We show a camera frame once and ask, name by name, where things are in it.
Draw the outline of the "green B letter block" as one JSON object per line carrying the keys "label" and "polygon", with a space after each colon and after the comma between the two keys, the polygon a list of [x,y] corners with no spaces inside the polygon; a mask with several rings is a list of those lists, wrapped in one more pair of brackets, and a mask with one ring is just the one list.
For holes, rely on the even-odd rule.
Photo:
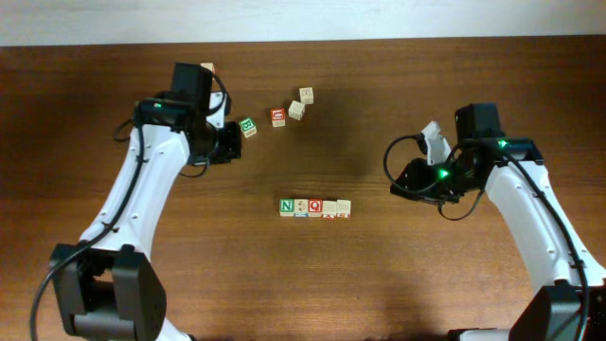
{"label": "green B letter block", "polygon": [[251,117],[247,117],[239,122],[241,133],[245,138],[249,138],[258,132],[257,125]]}

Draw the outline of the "plain block red side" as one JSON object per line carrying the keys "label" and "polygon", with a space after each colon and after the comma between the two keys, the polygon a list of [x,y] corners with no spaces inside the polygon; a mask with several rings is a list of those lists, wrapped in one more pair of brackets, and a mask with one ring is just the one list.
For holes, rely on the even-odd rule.
{"label": "plain block red side", "polygon": [[350,218],[351,217],[351,201],[345,199],[339,199],[336,201],[336,216],[338,218]]}

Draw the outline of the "green N letter block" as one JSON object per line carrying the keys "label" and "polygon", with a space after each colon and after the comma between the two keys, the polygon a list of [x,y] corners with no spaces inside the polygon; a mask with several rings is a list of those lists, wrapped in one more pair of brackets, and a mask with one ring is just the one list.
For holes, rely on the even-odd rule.
{"label": "green N letter block", "polygon": [[294,216],[294,199],[279,200],[279,215],[282,217]]}

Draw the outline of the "picture block blue side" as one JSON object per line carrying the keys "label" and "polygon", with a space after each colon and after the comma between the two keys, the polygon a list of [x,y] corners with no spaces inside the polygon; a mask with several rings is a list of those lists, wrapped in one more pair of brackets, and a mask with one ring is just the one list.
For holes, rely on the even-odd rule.
{"label": "picture block blue side", "polygon": [[295,199],[294,200],[294,216],[308,217],[309,216],[309,200]]}

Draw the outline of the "plain block red edge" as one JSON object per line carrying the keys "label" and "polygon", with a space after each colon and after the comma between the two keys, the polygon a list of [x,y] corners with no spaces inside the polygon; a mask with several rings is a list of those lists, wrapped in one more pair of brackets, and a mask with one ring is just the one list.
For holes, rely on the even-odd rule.
{"label": "plain block red edge", "polygon": [[325,200],[323,202],[322,218],[335,219],[337,215],[337,202]]}

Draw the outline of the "red Q letter block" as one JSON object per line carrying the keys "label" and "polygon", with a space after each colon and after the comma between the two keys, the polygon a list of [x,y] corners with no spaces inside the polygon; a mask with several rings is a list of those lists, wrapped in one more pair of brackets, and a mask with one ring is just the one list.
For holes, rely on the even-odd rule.
{"label": "red Q letter block", "polygon": [[323,200],[310,199],[308,201],[308,212],[310,217],[321,217],[323,215]]}

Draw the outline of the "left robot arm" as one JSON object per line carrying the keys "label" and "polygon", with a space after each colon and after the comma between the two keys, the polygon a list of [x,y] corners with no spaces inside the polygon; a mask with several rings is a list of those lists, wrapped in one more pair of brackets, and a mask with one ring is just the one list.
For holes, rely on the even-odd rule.
{"label": "left robot arm", "polygon": [[52,286],[62,327],[85,340],[189,340],[167,318],[167,294],[152,267],[155,230],[186,167],[203,176],[241,157],[240,127],[225,121],[231,98],[211,64],[177,63],[169,90],[137,102],[128,151],[97,217],[75,244],[55,246],[34,298]]}

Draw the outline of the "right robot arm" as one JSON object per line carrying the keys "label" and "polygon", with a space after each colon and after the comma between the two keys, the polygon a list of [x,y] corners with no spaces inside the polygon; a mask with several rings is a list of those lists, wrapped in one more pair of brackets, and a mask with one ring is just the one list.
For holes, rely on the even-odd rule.
{"label": "right robot arm", "polygon": [[508,329],[450,330],[450,340],[602,340],[605,269],[587,250],[551,187],[548,170],[529,137],[508,137],[493,103],[454,113],[457,142],[438,124],[411,135],[422,152],[390,191],[442,208],[468,192],[497,207],[529,274],[534,297]]}

